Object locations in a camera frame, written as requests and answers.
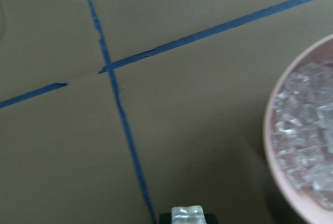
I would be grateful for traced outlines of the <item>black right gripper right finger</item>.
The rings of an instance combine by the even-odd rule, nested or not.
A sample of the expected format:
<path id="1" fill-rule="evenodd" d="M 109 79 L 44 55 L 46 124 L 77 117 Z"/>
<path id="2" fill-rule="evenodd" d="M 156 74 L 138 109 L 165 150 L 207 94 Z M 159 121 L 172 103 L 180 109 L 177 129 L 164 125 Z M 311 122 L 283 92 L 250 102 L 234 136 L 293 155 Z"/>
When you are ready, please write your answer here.
<path id="1" fill-rule="evenodd" d="M 204 214 L 204 218 L 206 220 L 206 224 L 218 224 L 218 219 L 215 214 L 212 213 Z"/>

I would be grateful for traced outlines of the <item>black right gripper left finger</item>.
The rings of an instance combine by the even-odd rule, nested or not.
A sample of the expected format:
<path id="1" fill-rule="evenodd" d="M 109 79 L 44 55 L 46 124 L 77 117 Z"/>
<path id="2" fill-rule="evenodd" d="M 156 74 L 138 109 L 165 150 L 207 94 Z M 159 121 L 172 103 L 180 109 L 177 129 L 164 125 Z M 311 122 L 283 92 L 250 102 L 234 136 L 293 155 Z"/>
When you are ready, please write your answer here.
<path id="1" fill-rule="evenodd" d="M 159 224 L 172 224 L 172 214 L 161 213 L 159 215 Z"/>

